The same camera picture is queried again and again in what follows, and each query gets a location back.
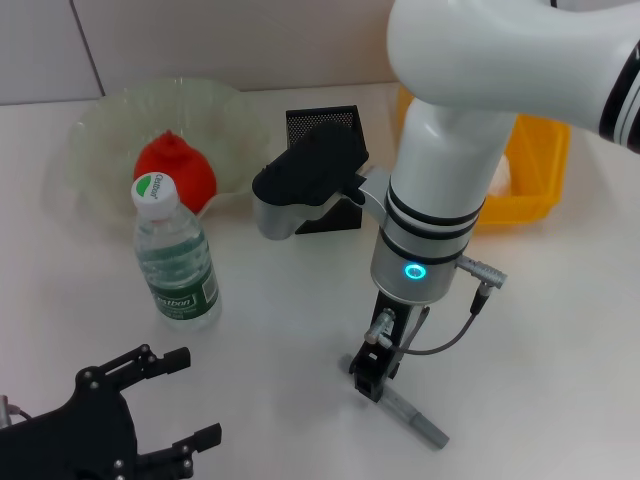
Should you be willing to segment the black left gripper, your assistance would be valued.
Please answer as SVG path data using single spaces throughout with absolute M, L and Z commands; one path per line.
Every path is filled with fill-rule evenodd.
M 129 407 L 118 389 L 191 366 L 187 347 L 163 356 L 143 344 L 76 375 L 61 407 L 1 431 L 3 479 L 191 479 L 195 453 L 218 446 L 215 423 L 171 447 L 137 453 Z

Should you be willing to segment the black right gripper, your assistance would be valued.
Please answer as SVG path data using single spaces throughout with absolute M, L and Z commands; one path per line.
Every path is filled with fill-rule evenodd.
M 369 337 L 378 334 L 394 347 L 409 349 L 413 339 L 430 313 L 429 306 L 413 306 L 398 302 L 382 292 L 377 296 Z M 366 398 L 378 403 L 388 379 L 394 379 L 403 355 L 365 340 L 351 361 L 348 373 L 354 377 L 355 388 Z

